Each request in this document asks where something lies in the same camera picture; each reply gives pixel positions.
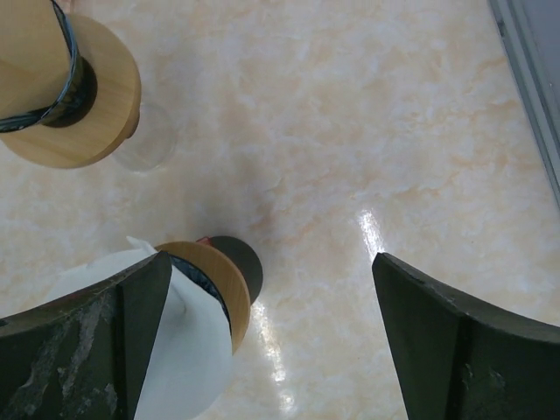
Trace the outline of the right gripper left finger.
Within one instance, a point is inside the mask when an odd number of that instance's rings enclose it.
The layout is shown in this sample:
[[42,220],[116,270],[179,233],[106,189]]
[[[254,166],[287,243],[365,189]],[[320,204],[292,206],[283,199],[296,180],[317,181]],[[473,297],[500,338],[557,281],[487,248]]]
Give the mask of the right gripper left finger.
[[131,419],[172,274],[159,252],[1,320],[3,419]]

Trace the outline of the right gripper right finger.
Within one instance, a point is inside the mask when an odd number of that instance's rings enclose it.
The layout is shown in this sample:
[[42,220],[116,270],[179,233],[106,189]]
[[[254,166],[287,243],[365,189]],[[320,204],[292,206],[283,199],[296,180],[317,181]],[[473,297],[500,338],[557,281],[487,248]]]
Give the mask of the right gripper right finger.
[[389,253],[374,286],[410,419],[557,419],[559,329],[439,282]]

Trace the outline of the white paper sheet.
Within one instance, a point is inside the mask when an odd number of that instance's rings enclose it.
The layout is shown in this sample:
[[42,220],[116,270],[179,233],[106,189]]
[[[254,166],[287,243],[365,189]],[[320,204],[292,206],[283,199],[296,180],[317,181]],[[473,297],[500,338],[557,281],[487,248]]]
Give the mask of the white paper sheet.
[[[210,272],[191,256],[179,256]],[[224,391],[232,371],[231,324],[220,303],[171,261],[167,290],[137,419],[193,419]]]

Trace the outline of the blue glass dripper cone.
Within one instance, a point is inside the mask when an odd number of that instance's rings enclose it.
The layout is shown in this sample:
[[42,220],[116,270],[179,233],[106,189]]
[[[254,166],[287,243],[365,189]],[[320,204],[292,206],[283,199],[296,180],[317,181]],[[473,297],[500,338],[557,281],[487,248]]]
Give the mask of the blue glass dripper cone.
[[207,294],[215,298],[220,303],[227,322],[231,324],[226,303],[214,282],[200,268],[191,262],[188,262],[186,259],[176,255],[170,255],[170,258],[172,265],[177,268],[181,274],[187,276],[193,283],[197,284]]
[[1,132],[64,126],[89,97],[77,34],[55,1],[1,2]]

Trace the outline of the brown paper coffee filter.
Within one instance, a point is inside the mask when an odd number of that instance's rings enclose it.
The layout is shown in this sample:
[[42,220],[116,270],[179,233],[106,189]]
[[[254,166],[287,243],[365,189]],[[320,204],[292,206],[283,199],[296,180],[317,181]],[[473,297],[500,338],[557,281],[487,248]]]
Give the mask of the brown paper coffee filter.
[[1,2],[1,117],[51,105],[69,72],[69,52],[50,1]]

